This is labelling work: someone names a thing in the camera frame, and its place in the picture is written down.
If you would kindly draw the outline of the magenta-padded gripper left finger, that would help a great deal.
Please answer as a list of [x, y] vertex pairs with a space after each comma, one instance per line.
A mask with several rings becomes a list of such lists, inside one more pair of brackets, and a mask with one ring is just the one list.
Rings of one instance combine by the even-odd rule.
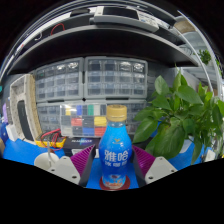
[[84, 148], [75, 155], [61, 157], [48, 171], [74, 184], [85, 187], [96, 155], [96, 145]]

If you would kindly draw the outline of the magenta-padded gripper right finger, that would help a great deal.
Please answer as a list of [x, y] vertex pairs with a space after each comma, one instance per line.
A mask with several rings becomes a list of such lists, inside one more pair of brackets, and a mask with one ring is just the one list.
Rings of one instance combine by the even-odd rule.
[[132, 150], [132, 161], [140, 187], [151, 184], [177, 171], [164, 157], [154, 157], [137, 146], [132, 146]]

